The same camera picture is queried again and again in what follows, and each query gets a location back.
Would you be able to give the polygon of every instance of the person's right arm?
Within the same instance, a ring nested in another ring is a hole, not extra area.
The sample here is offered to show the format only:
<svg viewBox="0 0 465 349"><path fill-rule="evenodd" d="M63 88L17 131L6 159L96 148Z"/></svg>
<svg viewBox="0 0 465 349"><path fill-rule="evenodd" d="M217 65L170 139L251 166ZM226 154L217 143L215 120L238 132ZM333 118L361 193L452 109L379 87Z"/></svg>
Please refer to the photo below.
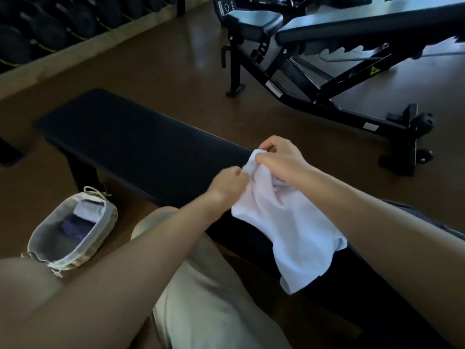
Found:
<svg viewBox="0 0 465 349"><path fill-rule="evenodd" d="M465 241L309 165L272 136L255 160L301 191L450 343L465 348Z"/></svg>

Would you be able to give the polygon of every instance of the person's left hand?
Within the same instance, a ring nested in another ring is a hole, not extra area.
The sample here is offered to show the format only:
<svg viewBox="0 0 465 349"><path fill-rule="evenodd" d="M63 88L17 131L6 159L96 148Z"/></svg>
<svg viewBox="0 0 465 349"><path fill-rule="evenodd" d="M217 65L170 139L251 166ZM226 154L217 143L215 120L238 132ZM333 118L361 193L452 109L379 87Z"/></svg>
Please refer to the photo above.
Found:
<svg viewBox="0 0 465 349"><path fill-rule="evenodd" d="M230 209L246 190L250 177L240 167L221 170L213 179L205 195L211 199L221 216Z"/></svg>

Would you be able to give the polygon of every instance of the person's left arm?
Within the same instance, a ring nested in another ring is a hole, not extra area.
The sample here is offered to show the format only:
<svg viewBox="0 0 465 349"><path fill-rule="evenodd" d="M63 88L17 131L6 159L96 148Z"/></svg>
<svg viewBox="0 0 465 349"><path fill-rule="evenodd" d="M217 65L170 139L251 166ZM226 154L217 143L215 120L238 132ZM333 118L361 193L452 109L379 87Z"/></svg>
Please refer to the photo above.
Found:
<svg viewBox="0 0 465 349"><path fill-rule="evenodd" d="M109 254L0 338L2 347L128 348L197 240L248 180L239 167L221 171L206 193Z"/></svg>

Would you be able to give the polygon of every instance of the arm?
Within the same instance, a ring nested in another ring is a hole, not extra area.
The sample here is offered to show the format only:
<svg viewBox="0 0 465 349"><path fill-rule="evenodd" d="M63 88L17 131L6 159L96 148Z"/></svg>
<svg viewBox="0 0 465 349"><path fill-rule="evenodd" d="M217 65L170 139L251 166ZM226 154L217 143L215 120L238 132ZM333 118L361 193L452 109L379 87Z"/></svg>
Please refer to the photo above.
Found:
<svg viewBox="0 0 465 349"><path fill-rule="evenodd" d="M239 199L248 176L220 172L208 191L114 251L3 338L3 348L128 348L201 234Z"/></svg>
<svg viewBox="0 0 465 349"><path fill-rule="evenodd" d="M257 154L301 191L451 344L465 347L465 241L312 167L273 136Z"/></svg>

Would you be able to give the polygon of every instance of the beige pants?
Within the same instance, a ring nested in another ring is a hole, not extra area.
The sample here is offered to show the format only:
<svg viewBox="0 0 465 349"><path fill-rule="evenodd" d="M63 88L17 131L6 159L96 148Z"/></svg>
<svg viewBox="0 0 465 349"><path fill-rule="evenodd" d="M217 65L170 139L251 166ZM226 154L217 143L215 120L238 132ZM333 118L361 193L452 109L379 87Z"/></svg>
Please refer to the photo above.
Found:
<svg viewBox="0 0 465 349"><path fill-rule="evenodd" d="M132 238L175 213L159 208ZM203 234L154 307L165 348L290 348L282 329L257 305L213 241Z"/></svg>

